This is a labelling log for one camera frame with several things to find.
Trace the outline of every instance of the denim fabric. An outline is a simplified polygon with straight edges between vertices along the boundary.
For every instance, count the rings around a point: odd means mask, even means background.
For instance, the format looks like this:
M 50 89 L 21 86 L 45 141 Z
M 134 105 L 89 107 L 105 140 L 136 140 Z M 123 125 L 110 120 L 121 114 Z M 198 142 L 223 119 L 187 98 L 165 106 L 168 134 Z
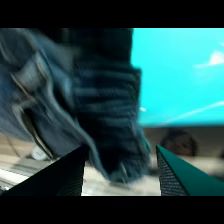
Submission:
M 91 60 L 83 49 L 0 29 L 0 131 L 35 141 L 52 158 L 86 144 L 105 178 L 134 181 L 147 172 L 150 153 L 137 125 L 140 71 L 122 60 Z

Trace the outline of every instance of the turquoise surface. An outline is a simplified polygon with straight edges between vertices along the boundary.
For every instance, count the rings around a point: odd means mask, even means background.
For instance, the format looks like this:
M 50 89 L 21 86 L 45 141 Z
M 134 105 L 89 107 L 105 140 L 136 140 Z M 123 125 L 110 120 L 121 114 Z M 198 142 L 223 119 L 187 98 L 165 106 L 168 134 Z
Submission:
M 143 71 L 145 108 L 140 124 L 224 124 L 223 43 L 224 29 L 135 28 L 132 63 Z M 212 55 L 216 64 L 209 64 Z

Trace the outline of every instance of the denim garment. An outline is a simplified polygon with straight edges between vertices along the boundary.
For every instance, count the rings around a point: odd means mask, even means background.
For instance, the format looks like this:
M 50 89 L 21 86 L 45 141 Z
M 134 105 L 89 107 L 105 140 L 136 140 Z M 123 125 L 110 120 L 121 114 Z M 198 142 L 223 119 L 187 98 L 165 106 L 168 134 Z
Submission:
M 137 124 L 140 71 L 80 58 L 75 45 L 1 28 L 0 131 L 36 142 L 50 158 L 86 144 L 105 178 L 134 181 L 147 172 L 150 154 Z

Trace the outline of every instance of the folded denim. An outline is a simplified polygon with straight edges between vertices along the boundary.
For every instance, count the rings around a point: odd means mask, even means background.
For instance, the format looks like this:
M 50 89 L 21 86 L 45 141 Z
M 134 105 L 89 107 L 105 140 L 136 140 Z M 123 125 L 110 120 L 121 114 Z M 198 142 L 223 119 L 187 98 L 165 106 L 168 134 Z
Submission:
M 137 180 L 150 156 L 137 124 L 141 72 L 128 57 L 87 52 L 37 31 L 1 28 L 0 131 L 35 141 L 52 158 L 86 144 L 105 178 Z

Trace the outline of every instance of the clothing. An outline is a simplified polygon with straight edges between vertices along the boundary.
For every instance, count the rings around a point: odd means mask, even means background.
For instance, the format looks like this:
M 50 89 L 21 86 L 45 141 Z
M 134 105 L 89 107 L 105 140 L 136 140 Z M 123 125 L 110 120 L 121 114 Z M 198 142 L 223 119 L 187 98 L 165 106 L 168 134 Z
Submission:
M 86 144 L 105 178 L 134 181 L 150 154 L 137 124 L 140 70 L 130 57 L 102 57 L 95 45 L 75 43 L 0 29 L 0 131 L 35 141 L 51 158 Z

